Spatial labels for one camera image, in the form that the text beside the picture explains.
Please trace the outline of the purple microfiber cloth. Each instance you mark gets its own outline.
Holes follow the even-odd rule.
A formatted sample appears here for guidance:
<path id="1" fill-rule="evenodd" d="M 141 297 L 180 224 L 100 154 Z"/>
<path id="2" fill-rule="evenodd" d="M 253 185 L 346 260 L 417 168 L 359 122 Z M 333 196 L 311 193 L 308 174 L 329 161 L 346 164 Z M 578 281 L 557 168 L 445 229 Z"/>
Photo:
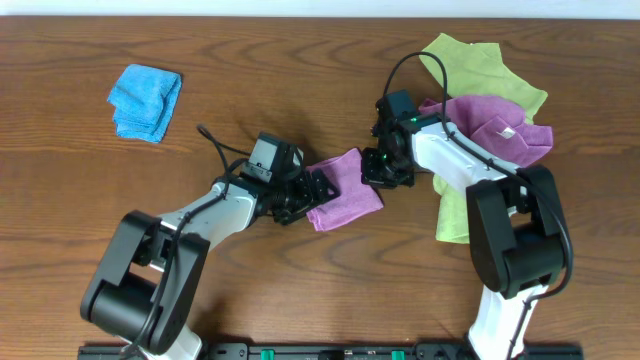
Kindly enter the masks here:
<path id="1" fill-rule="evenodd" d="M 316 231 L 334 230 L 383 208 L 377 192 L 361 182 L 361 161 L 360 151 L 352 148 L 343 155 L 309 167 L 310 171 L 321 170 L 340 192 L 337 198 L 307 213 Z"/>

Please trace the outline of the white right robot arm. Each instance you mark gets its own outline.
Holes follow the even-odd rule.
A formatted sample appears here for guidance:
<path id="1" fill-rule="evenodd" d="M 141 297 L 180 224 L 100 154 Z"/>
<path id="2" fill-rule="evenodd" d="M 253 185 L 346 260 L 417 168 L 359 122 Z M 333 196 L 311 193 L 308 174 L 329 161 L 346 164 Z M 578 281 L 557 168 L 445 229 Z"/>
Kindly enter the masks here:
<path id="1" fill-rule="evenodd" d="M 463 193 L 471 259 L 484 285 L 467 341 L 478 359 L 518 358 L 533 309 L 566 287 L 573 268 L 552 174 L 492 155 L 439 113 L 382 115 L 372 134 L 378 144 L 363 153 L 363 183 L 411 186 L 415 168 L 424 168 Z"/>

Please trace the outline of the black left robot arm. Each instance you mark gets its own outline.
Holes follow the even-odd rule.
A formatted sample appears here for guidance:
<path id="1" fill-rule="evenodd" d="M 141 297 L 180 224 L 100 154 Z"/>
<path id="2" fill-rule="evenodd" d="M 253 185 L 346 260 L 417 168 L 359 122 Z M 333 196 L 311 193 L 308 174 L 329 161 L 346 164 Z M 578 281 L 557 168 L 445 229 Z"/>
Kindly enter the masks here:
<path id="1" fill-rule="evenodd" d="M 199 359 L 204 343 L 186 320 L 208 253 L 260 216 L 289 225 L 339 195 L 320 170 L 275 184 L 225 174 L 180 210 L 131 211 L 87 287 L 81 317 L 125 340 L 123 359 Z"/>

